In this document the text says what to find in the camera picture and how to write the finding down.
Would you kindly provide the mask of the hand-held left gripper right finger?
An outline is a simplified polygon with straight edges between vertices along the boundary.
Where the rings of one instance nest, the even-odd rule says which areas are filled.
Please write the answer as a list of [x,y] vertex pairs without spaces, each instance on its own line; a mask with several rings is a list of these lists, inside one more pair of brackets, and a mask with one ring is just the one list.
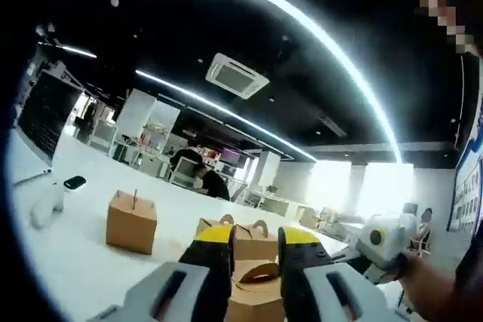
[[278,229],[281,297],[288,321],[402,321],[382,290],[345,262],[334,262],[311,232]]

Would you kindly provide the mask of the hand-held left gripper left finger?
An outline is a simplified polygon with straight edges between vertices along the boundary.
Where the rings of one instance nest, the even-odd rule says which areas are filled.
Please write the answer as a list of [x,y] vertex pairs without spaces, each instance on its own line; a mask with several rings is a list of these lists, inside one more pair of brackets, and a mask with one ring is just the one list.
[[209,227],[91,321],[222,321],[232,291],[234,227]]

